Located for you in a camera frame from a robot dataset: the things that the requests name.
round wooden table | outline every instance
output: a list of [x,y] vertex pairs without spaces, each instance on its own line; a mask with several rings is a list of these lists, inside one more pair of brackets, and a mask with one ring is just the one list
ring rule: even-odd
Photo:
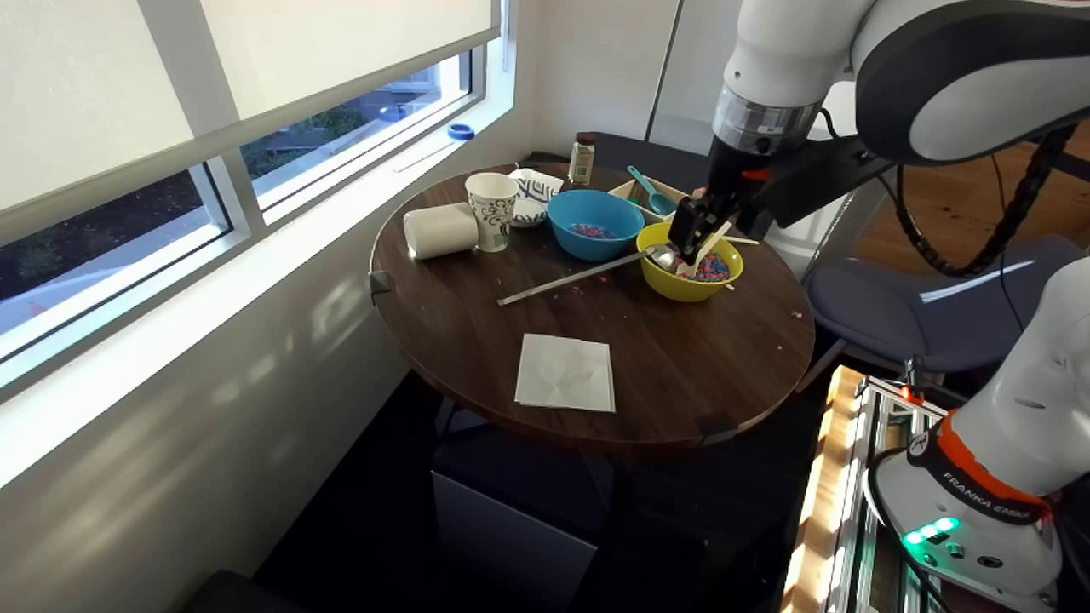
[[[500,298],[585,266],[551,242],[548,226],[513,233],[497,255],[411,262],[401,216],[448,202],[462,202],[462,179],[428,188],[383,229],[371,255],[374,307],[435,391],[511,434],[581,455],[697,450],[768,420],[808,372],[814,322],[768,244],[738,244],[747,275],[707,304],[660,301],[632,262],[497,307]],[[618,414],[519,407],[525,334],[609,343]]]

white napkin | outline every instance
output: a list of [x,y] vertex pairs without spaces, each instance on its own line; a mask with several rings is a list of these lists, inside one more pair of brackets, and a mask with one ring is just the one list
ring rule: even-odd
[[609,343],[520,334],[513,402],[618,414]]

yellow bowl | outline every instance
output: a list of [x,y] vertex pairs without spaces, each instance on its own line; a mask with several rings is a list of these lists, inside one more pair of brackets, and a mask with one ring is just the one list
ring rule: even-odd
[[668,244],[670,242],[668,237],[670,237],[670,221],[647,226],[636,237],[636,252],[644,252],[641,255],[644,284],[656,298],[668,298],[673,304],[701,304],[701,301],[723,292],[727,285],[731,285],[747,268],[744,252],[723,239],[713,252],[727,262],[727,280],[673,275],[673,274],[660,268],[656,262],[651,262],[651,255],[647,255],[647,250]]

wooden stick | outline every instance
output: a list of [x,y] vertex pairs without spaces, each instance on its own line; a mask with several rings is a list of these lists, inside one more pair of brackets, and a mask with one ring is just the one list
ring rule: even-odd
[[551,292],[551,291],[557,291],[557,285],[581,284],[581,280],[589,280],[589,275],[599,275],[599,274],[630,266],[630,262],[636,262],[636,259],[641,259],[641,252],[630,252],[630,255],[622,255],[622,259],[614,259],[614,262],[603,262],[603,266],[592,266],[592,268],[580,268],[580,274],[571,274],[571,275],[557,275],[557,280],[551,280],[551,284],[540,284],[540,285],[511,292],[511,298],[497,301],[497,307],[511,307],[511,304],[519,304],[519,301],[528,301],[528,298],[538,298],[538,292]]

white cup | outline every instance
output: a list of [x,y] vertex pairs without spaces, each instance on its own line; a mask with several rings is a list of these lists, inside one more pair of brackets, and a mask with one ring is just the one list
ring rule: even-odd
[[465,202],[476,217],[476,250],[505,252],[511,242],[519,182],[507,174],[469,174]]
[[435,259],[469,252],[476,244],[476,217],[465,206],[419,208],[401,217],[409,259]]

